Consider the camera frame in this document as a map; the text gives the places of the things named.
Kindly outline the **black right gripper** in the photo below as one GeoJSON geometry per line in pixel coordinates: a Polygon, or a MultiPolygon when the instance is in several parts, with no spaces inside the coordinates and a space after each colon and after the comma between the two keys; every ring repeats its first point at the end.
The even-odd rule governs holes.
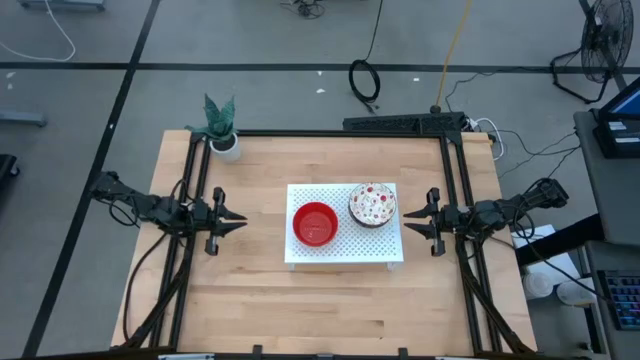
{"type": "Polygon", "coordinates": [[[467,225],[467,210],[460,211],[457,206],[440,207],[440,192],[432,187],[426,194],[427,205],[422,209],[405,213],[405,218],[429,218],[429,224],[405,223],[404,226],[419,233],[425,239],[432,239],[431,255],[439,257],[445,254],[445,243],[442,233],[460,232],[467,225]]]}

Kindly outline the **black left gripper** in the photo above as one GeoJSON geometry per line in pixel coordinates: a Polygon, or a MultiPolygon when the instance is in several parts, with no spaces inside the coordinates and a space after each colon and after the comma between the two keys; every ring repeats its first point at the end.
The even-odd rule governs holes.
{"type": "Polygon", "coordinates": [[[192,207],[194,231],[208,231],[209,238],[205,242],[205,253],[217,256],[219,251],[219,239],[229,233],[247,225],[247,222],[223,223],[220,220],[219,210],[222,206],[222,217],[226,220],[246,220],[246,217],[229,210],[224,203],[224,191],[221,187],[215,187],[213,193],[214,206],[210,207],[202,197],[195,200],[192,207]]]}

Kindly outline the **white patterned bowl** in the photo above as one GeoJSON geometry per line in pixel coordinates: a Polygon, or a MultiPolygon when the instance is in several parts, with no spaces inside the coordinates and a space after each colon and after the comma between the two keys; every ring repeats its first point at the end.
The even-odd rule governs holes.
{"type": "Polygon", "coordinates": [[[351,190],[348,210],[350,214],[386,214],[393,217],[397,210],[397,196],[389,185],[362,183],[351,190]]]}

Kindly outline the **red plastic bowl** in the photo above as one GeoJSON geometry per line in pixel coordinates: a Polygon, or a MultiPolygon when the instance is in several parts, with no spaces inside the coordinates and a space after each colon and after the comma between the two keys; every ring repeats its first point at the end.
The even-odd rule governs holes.
{"type": "Polygon", "coordinates": [[[294,214],[292,220],[297,240],[310,247],[322,247],[336,236],[339,220],[336,212],[322,202],[308,202],[294,214]]]}

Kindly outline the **white plant pot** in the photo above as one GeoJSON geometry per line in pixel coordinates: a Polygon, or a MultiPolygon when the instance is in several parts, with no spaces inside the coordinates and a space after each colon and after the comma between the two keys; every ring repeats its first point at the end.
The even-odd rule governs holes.
{"type": "Polygon", "coordinates": [[[224,143],[209,140],[208,145],[211,151],[225,163],[233,163],[241,157],[241,147],[236,134],[224,143]]]}

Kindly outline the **white perforated metal shelf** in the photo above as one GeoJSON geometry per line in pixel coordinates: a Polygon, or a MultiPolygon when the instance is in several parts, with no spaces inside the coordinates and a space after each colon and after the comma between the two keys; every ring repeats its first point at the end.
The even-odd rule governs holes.
{"type": "Polygon", "coordinates": [[[287,186],[284,263],[291,270],[307,264],[385,264],[392,269],[404,261],[399,215],[393,214],[378,228],[357,224],[348,211],[348,197],[356,187],[355,183],[287,186]],[[294,214],[309,202],[327,204],[338,219],[336,236],[320,247],[305,245],[294,234],[294,214]]]}

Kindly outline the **green snake plant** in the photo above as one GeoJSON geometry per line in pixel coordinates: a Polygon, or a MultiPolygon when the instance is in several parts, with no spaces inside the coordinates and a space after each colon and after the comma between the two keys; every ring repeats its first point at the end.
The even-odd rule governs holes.
{"type": "Polygon", "coordinates": [[[237,133],[234,127],[236,113],[234,96],[219,108],[207,94],[204,94],[203,110],[207,124],[201,127],[186,125],[186,130],[194,134],[206,135],[214,142],[226,142],[237,133]]]}

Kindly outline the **white round cup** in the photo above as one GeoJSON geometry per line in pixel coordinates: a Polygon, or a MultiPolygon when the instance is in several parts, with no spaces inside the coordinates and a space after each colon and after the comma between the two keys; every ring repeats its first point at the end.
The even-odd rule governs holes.
{"type": "Polygon", "coordinates": [[[545,298],[553,293],[554,284],[544,273],[528,273],[523,275],[521,280],[527,300],[545,298]]]}
{"type": "Polygon", "coordinates": [[[561,283],[556,288],[558,299],[568,306],[587,306],[593,304],[597,300],[594,294],[594,284],[591,278],[583,278],[578,280],[581,285],[568,281],[561,283]]]}

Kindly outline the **grey side desk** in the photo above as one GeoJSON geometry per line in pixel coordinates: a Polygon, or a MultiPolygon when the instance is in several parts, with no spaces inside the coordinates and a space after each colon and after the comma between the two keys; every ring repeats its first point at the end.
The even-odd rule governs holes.
{"type": "Polygon", "coordinates": [[[573,115],[594,199],[607,241],[640,246],[640,158],[607,159],[591,112],[573,115]]]}

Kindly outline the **black keyboard with lit keys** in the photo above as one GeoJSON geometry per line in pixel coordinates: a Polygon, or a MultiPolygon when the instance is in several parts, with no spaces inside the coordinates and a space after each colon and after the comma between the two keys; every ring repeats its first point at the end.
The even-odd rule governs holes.
{"type": "Polygon", "coordinates": [[[640,331],[640,271],[600,270],[597,275],[616,329],[640,331]]]}

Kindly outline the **laptop with blue screen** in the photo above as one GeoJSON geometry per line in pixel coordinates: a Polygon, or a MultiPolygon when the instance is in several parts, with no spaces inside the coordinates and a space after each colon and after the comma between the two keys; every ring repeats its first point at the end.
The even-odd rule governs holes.
{"type": "Polygon", "coordinates": [[[593,130],[605,158],[640,158],[640,76],[596,112],[593,130]]]}

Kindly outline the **grey floor base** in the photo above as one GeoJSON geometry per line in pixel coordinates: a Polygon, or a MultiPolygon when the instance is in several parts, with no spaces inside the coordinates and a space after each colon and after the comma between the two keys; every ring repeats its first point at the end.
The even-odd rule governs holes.
{"type": "Polygon", "coordinates": [[[41,113],[0,110],[0,123],[44,127],[47,125],[47,120],[41,113]]]}

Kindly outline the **black floor fan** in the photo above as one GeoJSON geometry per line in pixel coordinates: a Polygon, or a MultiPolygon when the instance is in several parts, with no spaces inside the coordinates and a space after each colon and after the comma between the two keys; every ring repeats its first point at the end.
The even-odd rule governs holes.
{"type": "Polygon", "coordinates": [[[580,45],[558,55],[550,62],[552,84],[585,104],[599,102],[611,80],[619,90],[627,87],[623,68],[634,36],[634,11],[631,0],[578,0],[585,17],[580,45]],[[587,80],[601,85],[595,99],[587,98],[562,85],[559,75],[580,56],[581,71],[587,80]]]}

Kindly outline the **black aluminium table frame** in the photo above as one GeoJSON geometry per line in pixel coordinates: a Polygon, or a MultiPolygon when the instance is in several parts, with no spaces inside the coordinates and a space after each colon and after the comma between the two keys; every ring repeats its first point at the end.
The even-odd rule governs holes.
{"type": "Polygon", "coordinates": [[[290,268],[284,261],[286,188],[296,183],[391,182],[402,213],[425,205],[438,188],[443,201],[495,199],[496,170],[483,134],[455,145],[429,138],[347,135],[240,137],[233,163],[207,161],[204,194],[226,193],[227,207],[248,223],[221,239],[215,256],[195,243],[186,298],[170,306],[161,331],[182,352],[466,356],[504,348],[483,312],[467,315],[454,239],[434,257],[418,233],[402,232],[404,261],[383,265],[290,268]]]}

